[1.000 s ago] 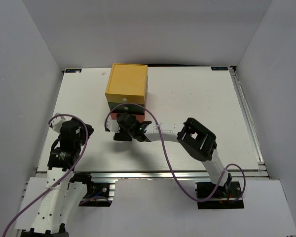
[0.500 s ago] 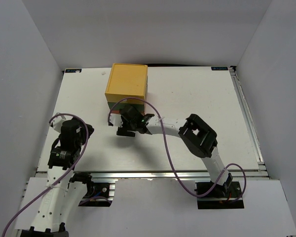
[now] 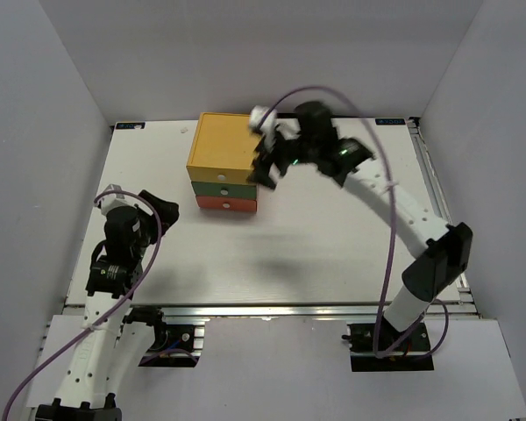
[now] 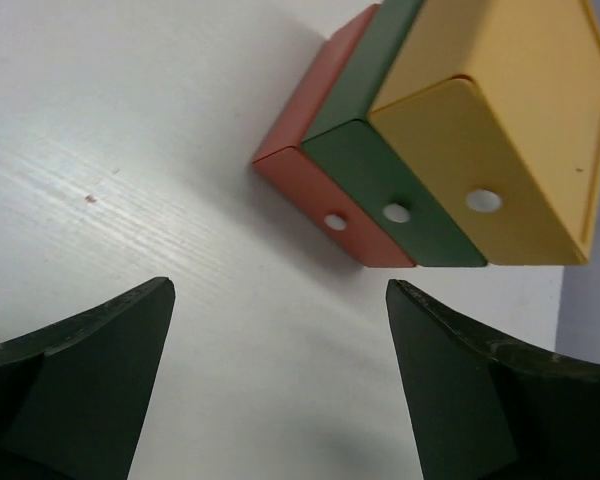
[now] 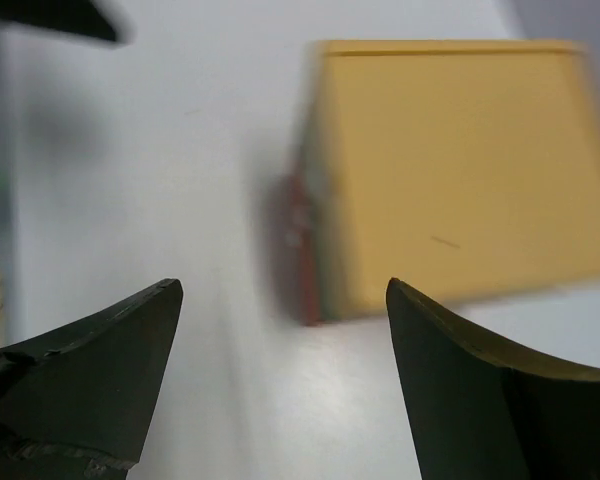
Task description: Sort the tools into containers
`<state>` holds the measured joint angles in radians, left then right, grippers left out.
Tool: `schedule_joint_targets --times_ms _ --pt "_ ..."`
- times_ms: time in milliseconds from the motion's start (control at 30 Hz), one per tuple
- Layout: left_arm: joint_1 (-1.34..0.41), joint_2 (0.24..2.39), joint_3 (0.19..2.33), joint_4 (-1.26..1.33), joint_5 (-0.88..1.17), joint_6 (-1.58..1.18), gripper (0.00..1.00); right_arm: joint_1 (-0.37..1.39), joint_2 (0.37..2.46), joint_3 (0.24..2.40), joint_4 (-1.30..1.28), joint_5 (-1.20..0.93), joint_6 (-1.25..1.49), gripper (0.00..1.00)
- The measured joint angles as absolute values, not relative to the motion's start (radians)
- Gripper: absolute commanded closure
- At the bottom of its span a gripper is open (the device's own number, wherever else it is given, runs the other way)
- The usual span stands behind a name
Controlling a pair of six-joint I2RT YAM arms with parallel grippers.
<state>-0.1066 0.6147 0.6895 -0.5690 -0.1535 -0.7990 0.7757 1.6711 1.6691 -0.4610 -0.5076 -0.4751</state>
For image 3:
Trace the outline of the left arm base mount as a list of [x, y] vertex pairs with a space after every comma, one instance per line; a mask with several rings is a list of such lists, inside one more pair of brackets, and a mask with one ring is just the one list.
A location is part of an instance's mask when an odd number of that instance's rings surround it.
[[135, 307], [123, 319], [128, 325], [145, 325], [154, 341], [139, 362], [140, 367], [195, 367], [195, 326], [169, 324], [161, 308]]

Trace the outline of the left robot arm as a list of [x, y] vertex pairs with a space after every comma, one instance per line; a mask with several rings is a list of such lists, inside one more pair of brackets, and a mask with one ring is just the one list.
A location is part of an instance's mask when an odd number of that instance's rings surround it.
[[89, 276], [82, 328], [74, 354], [50, 404], [41, 404], [38, 420], [120, 420], [117, 393], [122, 380], [146, 350], [167, 342], [167, 328], [154, 310], [131, 310], [138, 286], [150, 271], [142, 260], [179, 218], [179, 205], [141, 190], [131, 193], [110, 185], [96, 199], [105, 218]]

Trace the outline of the yellow top drawer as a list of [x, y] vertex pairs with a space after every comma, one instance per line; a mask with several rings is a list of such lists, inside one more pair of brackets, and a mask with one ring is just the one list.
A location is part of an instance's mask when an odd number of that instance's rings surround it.
[[252, 185], [248, 181], [251, 170], [242, 168], [207, 168], [187, 166], [189, 179], [192, 182], [227, 183]]

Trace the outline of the red bottom drawer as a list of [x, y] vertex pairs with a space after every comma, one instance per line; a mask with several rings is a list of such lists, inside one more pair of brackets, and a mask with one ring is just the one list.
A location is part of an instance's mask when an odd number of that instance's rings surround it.
[[196, 196], [195, 199], [201, 209], [256, 213], [258, 206], [256, 200], [227, 196]]

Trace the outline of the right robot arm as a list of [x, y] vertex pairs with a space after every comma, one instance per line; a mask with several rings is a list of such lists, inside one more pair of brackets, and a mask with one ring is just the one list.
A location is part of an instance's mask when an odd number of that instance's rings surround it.
[[402, 287], [383, 309], [378, 328], [380, 343], [399, 349], [409, 341], [409, 328], [465, 272], [473, 231], [467, 224], [453, 225], [419, 204], [395, 181], [380, 148], [341, 135], [324, 103], [310, 101], [297, 106], [295, 118], [298, 130], [288, 138], [280, 129], [276, 111], [262, 106], [252, 109], [248, 127], [259, 136], [259, 144], [248, 180], [274, 190], [273, 168], [285, 176], [294, 165], [310, 164], [388, 225], [391, 237], [400, 239], [413, 258], [402, 273]]

